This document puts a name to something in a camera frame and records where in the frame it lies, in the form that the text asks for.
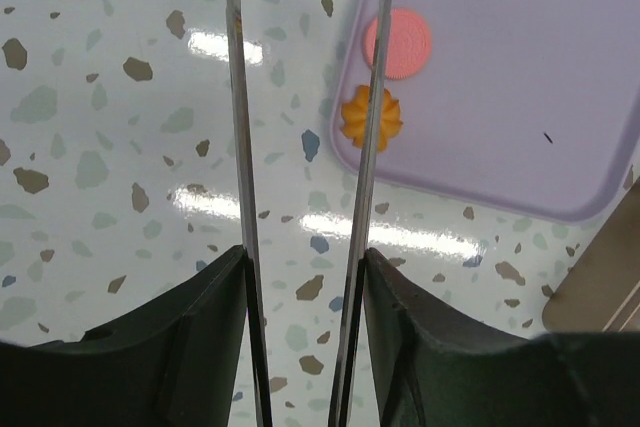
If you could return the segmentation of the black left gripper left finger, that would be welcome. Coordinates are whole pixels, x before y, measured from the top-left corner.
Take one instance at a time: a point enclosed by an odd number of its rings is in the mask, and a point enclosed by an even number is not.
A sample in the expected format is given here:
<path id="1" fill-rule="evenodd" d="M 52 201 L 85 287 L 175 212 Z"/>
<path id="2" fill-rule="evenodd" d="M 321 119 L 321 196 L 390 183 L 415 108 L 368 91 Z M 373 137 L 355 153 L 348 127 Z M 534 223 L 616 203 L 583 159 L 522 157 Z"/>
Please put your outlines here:
<path id="1" fill-rule="evenodd" d="M 264 347 L 252 268 L 236 245 L 78 342 L 3 343 L 2 425 L 227 425 L 246 324 Z"/>

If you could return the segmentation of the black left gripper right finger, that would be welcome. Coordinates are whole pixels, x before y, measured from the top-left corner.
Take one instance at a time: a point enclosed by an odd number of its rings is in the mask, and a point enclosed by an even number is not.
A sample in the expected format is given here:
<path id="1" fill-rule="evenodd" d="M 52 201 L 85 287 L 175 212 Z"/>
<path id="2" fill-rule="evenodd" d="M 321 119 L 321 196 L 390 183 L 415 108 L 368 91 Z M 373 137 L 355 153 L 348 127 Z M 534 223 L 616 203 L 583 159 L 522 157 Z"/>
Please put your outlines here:
<path id="1" fill-rule="evenodd" d="M 369 249 L 364 306 L 384 426 L 636 426 L 639 335 L 479 322 Z"/>

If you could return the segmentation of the metal tongs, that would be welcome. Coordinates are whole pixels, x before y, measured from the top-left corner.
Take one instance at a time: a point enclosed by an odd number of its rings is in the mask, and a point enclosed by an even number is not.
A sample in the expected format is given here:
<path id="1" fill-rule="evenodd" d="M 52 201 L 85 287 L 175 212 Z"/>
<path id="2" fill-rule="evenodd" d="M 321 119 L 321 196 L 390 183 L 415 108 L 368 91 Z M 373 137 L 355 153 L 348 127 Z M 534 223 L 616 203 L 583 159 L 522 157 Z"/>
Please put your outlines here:
<path id="1" fill-rule="evenodd" d="M 331 426 L 350 420 L 352 382 L 365 280 L 364 255 L 368 246 L 374 174 L 384 100 L 384 78 L 391 28 L 391 1 L 380 0 L 369 97 L 365 112 L 364 142 L 354 203 L 339 346 L 328 414 Z M 262 302 L 257 210 L 241 0 L 226 0 L 226 35 L 233 110 L 240 224 L 246 265 L 249 332 L 257 423 L 272 425 L 265 323 Z"/>

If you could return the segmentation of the gold cookie tin base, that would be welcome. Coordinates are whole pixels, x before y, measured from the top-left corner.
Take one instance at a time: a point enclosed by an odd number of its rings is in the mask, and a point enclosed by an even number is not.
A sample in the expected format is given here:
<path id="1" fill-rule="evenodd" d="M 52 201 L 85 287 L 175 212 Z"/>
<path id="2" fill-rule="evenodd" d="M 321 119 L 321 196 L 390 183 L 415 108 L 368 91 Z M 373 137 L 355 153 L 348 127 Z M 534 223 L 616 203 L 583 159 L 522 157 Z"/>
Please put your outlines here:
<path id="1" fill-rule="evenodd" d="M 547 330 L 639 329 L 639 202 L 634 185 L 547 302 Z"/>

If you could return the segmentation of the orange cookie bottom left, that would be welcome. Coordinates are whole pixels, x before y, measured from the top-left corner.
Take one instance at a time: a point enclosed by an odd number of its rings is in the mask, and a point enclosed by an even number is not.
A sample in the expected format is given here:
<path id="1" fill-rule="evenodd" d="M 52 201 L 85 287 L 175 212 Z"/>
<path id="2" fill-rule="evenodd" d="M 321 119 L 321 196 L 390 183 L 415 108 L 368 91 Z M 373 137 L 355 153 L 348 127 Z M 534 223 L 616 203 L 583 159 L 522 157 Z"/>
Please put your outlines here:
<path id="1" fill-rule="evenodd" d="M 356 88 L 353 98 L 349 102 L 343 103 L 341 107 L 341 116 L 344 122 L 341 132 L 352 142 L 353 146 L 359 149 L 364 144 L 369 93 L 370 88 L 368 86 L 360 85 Z M 389 90 L 385 89 L 382 99 L 378 152 L 383 152 L 387 149 L 389 140 L 399 134 L 402 126 L 399 100 L 394 98 Z"/>

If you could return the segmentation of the lilac plastic tray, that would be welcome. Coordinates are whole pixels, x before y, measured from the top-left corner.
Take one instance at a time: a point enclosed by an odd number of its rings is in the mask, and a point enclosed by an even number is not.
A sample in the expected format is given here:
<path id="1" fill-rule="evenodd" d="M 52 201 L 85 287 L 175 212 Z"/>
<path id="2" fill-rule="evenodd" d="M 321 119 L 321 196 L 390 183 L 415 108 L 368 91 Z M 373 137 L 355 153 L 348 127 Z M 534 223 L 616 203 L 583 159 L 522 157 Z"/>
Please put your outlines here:
<path id="1" fill-rule="evenodd" d="M 378 180 L 561 223 L 616 206 L 639 143 L 639 0 L 392 0 L 427 63 L 387 80 Z"/>

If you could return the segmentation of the pink round cookie lower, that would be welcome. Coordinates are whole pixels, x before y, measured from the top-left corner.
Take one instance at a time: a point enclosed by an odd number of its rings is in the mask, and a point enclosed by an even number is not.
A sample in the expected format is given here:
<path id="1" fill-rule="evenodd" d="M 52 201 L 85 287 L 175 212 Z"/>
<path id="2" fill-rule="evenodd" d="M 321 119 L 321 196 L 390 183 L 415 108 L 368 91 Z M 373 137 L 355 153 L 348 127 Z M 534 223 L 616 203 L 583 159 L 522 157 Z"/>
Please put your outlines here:
<path id="1" fill-rule="evenodd" d="M 386 77 L 404 80 L 418 74 L 427 64 L 431 51 L 432 36 L 426 20 L 414 10 L 393 8 Z"/>

